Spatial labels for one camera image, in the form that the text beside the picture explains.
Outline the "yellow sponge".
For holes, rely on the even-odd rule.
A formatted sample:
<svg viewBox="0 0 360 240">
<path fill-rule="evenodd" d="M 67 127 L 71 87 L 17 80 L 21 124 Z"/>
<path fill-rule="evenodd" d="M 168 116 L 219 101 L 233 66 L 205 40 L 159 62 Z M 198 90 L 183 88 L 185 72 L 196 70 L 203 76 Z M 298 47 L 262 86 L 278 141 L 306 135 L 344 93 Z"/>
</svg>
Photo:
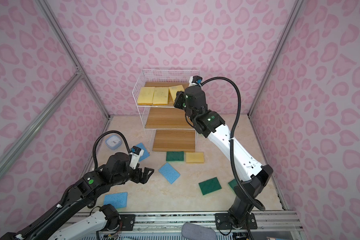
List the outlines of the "yellow sponge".
<svg viewBox="0 0 360 240">
<path fill-rule="evenodd" d="M 185 161 L 187 164 L 202 164 L 205 162 L 203 152 L 186 153 Z"/>
<path fill-rule="evenodd" d="M 185 89 L 184 89 L 183 85 L 176 85 L 176 86 L 169 87 L 169 92 L 170 92 L 173 102 L 175 102 L 175 100 L 176 100 L 177 92 L 183 92 L 184 90 Z"/>
<path fill-rule="evenodd" d="M 153 105 L 167 105 L 169 102 L 169 88 L 155 87 Z"/>
<path fill-rule="evenodd" d="M 137 99 L 138 105 L 152 105 L 155 87 L 142 87 Z"/>
</svg>

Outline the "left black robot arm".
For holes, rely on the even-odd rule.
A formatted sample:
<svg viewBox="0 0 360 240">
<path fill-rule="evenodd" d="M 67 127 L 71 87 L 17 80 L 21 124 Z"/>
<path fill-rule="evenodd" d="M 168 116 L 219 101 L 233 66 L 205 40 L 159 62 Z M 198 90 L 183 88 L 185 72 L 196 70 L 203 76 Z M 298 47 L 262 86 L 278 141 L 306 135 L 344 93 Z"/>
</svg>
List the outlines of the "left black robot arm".
<svg viewBox="0 0 360 240">
<path fill-rule="evenodd" d="M 124 185 L 128 181 L 136 184 L 148 182 L 154 169 L 130 167 L 132 156 L 116 153 L 107 163 L 86 173 L 76 183 L 69 186 L 61 200 L 45 214 L 24 229 L 0 237 L 1 240 L 46 240 L 84 207 L 94 203 L 111 187 Z"/>
</svg>

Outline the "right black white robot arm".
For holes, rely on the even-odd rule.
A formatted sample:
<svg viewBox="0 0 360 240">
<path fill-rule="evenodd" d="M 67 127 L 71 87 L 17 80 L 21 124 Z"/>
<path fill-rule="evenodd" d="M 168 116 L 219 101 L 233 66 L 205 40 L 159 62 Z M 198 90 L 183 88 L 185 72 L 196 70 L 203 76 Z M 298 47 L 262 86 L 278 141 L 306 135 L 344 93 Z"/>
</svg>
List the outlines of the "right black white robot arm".
<svg viewBox="0 0 360 240">
<path fill-rule="evenodd" d="M 230 161 L 237 185 L 234 187 L 236 198 L 228 211 L 228 221 L 237 229 L 248 227 L 251 211 L 254 208 L 265 210 L 265 206 L 256 198 L 271 179 L 274 172 L 272 167 L 258 162 L 235 138 L 239 116 L 236 116 L 234 126 L 229 128 L 217 112 L 208 109 L 205 92 L 200 86 L 190 86 L 176 92 L 174 107 L 183 110 L 187 123 Z"/>
</svg>

